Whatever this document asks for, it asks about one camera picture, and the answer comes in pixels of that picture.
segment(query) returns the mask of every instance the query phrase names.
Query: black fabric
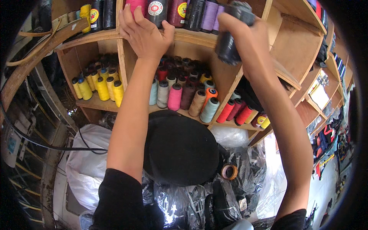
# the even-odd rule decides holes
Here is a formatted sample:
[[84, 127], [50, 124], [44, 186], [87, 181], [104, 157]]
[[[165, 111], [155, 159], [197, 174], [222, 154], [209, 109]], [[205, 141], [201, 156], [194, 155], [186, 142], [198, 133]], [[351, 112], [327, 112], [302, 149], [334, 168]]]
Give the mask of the black fabric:
[[98, 189], [100, 201], [90, 230], [148, 229], [141, 184], [115, 169], [106, 169]]
[[306, 214], [306, 209], [300, 209], [281, 217], [272, 225], [271, 230], [301, 230], [304, 227]]

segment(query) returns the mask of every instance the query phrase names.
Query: black cable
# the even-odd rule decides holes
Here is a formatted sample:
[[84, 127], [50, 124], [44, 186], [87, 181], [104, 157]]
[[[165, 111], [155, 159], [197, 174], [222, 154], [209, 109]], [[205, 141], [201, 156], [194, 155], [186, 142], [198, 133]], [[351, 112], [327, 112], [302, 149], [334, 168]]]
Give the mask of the black cable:
[[[1, 110], [4, 114], [4, 119], [5, 121], [8, 123], [8, 125], [10, 125], [10, 127], [19, 135], [19, 136], [22, 136], [24, 139], [26, 139], [27, 141], [35, 144], [35, 145], [38, 145], [38, 146], [41, 146], [41, 147], [44, 147], [44, 148], [47, 148], [47, 149], [55, 149], [55, 150], [59, 150], [59, 151], [92, 151], [93, 153], [95, 154], [98, 154], [98, 155], [101, 155], [101, 154], [105, 154], [107, 153], [107, 149], [102, 149], [102, 148], [89, 148], [86, 144], [86, 142], [83, 140], [83, 137], [81, 135], [81, 138], [84, 142], [84, 144], [86, 144], [86, 146], [88, 148], [68, 148], [68, 147], [59, 147], [59, 146], [53, 146], [53, 145], [49, 145], [49, 144], [42, 144], [40, 142], [38, 142], [37, 140], [34, 140], [32, 137], [30, 136], [27, 136], [26, 134], [22, 133], [22, 131], [20, 131], [17, 127], [15, 127], [9, 117], [7, 116], [6, 112], [5, 112], [5, 108], [3, 106], [3, 102], [0, 100], [0, 107], [1, 107]], [[96, 153], [94, 151], [104, 151], [103, 153]]]

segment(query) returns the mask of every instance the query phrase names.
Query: spool label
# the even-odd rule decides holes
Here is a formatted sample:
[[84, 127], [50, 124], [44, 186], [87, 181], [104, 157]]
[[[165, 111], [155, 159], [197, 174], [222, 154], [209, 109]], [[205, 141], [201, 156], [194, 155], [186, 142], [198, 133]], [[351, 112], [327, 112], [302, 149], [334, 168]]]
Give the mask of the spool label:
[[98, 19], [98, 16], [100, 15], [100, 13], [98, 13], [98, 10], [96, 9], [91, 9], [91, 14], [90, 14], [90, 17], [91, 17], [91, 23], [94, 23], [97, 19]]
[[181, 3], [178, 6], [178, 14], [182, 17], [185, 18], [185, 13], [187, 12], [187, 3]]
[[153, 1], [148, 5], [148, 13], [152, 16], [161, 14], [163, 11], [163, 5], [159, 1]]

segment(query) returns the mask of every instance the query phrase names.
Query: purple thread spool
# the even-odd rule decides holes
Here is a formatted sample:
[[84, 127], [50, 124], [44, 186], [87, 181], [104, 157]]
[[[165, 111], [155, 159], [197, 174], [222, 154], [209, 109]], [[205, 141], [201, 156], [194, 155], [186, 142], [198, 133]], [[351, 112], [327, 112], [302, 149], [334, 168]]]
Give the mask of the purple thread spool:
[[216, 35], [219, 34], [219, 21], [217, 20], [217, 18], [222, 12], [224, 12], [224, 10], [225, 10], [225, 7], [222, 4], [219, 4], [219, 7], [217, 8], [215, 23], [213, 24], [213, 29], [212, 29], [213, 34], [216, 34]]
[[218, 8], [216, 0], [207, 0], [205, 10], [203, 13], [201, 31], [205, 33], [211, 33], [213, 29], [213, 24], [216, 19], [216, 12]]

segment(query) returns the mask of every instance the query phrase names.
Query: sticker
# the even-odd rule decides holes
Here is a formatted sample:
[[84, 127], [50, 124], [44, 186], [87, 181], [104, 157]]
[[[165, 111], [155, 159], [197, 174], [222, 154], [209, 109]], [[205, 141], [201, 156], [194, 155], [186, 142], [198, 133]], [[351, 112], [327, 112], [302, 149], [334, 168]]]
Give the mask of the sticker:
[[100, 14], [98, 13], [98, 10], [91, 9], [91, 14], [90, 14], [90, 16], [91, 16], [91, 23], [94, 23], [97, 20], [97, 18], [98, 18], [99, 15]]
[[161, 14], [163, 11], [163, 5], [159, 1], [153, 1], [148, 5], [148, 13], [152, 16]]
[[185, 13], [187, 12], [187, 3], [184, 2], [184, 3], [181, 3], [179, 6], [178, 6], [178, 14], [182, 17], [182, 18], [185, 18]]
[[241, 199], [239, 201], [239, 208], [241, 212], [247, 209], [247, 199], [246, 198]]

